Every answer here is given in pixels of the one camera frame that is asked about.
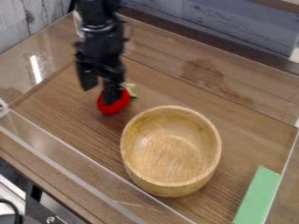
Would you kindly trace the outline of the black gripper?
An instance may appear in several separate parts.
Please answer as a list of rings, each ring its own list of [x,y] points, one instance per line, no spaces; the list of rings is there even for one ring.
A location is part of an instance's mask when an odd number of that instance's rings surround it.
[[[111,105],[122,96],[126,67],[121,56],[125,52],[125,26],[82,24],[83,40],[75,43],[75,61],[79,84],[90,91],[103,78],[103,104]]]

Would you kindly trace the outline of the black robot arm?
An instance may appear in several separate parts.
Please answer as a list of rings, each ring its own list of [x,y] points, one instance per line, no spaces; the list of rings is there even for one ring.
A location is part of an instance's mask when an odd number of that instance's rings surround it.
[[[122,97],[126,67],[121,56],[125,51],[125,22],[118,16],[119,0],[78,0],[82,21],[79,29],[84,40],[75,43],[75,61],[79,83],[91,90],[103,79],[102,103],[113,105]]]

